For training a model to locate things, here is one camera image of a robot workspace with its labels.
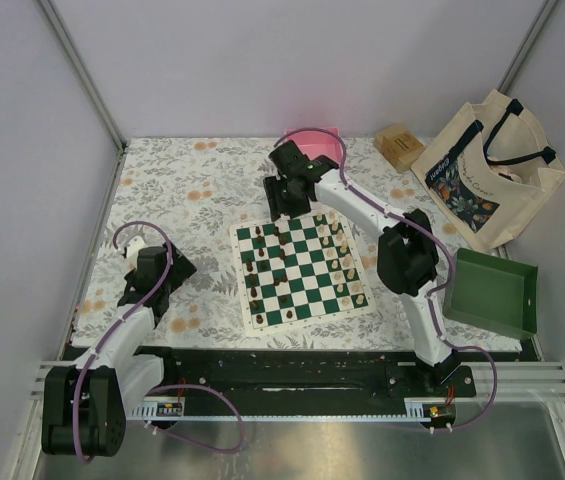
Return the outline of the green white chess board mat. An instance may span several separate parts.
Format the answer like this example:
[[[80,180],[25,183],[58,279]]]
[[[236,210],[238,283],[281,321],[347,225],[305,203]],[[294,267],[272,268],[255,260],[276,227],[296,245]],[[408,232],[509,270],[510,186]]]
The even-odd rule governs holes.
[[[250,337],[376,311],[351,229],[334,210],[235,225],[230,240]]]

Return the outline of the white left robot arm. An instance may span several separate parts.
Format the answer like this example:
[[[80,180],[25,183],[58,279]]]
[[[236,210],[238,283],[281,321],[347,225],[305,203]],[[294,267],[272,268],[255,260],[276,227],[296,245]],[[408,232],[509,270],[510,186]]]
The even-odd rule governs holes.
[[[150,389],[167,395],[178,386],[175,366],[137,350],[166,314],[170,295],[196,267],[169,240],[148,246],[137,236],[123,256],[132,269],[124,277],[117,319],[72,364],[51,368],[44,380],[41,448],[47,455],[84,461],[115,455],[127,414]]]

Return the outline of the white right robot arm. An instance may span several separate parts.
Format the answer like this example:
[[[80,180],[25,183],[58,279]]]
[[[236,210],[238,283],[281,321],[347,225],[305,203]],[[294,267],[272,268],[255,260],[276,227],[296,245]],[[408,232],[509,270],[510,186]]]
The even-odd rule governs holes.
[[[453,382],[459,360],[445,343],[442,315],[435,298],[438,249],[428,216],[405,212],[381,201],[348,179],[343,165],[321,155],[311,160],[292,140],[278,141],[269,154],[277,173],[263,185],[273,221],[299,217],[318,202],[336,210],[377,242],[377,274],[400,297],[420,364],[417,383],[437,396]]]

